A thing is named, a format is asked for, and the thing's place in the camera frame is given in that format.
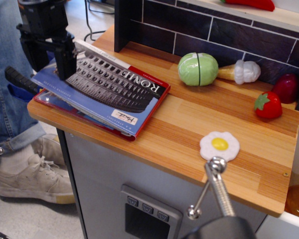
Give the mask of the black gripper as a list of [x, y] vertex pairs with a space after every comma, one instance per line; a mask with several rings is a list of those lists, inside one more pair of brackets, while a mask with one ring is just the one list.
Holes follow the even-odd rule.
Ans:
[[68, 26], [65, 0], [19, 0], [22, 23], [20, 42], [33, 70], [48, 65], [47, 50], [54, 50], [58, 76], [66, 80], [76, 73], [77, 51]]

